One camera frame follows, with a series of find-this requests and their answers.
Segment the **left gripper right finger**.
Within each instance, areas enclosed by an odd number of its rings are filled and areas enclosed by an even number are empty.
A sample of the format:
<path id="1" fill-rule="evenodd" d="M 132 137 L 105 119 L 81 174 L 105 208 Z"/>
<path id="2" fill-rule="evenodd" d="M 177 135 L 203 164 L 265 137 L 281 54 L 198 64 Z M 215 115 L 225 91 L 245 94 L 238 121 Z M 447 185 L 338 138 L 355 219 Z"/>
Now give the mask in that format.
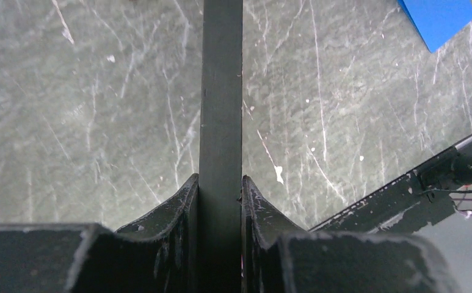
<path id="1" fill-rule="evenodd" d="M 437 247 L 399 233 L 308 232 L 242 179 L 243 292 L 459 292 Z"/>

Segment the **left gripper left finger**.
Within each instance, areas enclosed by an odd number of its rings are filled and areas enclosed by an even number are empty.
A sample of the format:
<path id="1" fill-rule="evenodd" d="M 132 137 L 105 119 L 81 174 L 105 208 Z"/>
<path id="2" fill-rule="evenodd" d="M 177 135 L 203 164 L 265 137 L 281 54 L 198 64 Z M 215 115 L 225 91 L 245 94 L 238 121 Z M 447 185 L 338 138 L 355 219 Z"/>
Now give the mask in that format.
<path id="1" fill-rule="evenodd" d="M 0 292 L 193 292 L 198 176 L 117 231 L 0 224 Z"/>

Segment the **picture frame black and gold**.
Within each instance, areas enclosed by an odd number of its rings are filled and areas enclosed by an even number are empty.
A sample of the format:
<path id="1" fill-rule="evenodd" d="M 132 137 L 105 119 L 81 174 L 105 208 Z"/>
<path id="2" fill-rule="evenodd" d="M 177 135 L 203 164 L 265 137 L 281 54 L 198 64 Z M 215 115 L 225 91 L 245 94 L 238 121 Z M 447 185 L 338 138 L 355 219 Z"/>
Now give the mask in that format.
<path id="1" fill-rule="evenodd" d="M 205 1 L 198 291 L 241 290 L 242 1 Z"/>

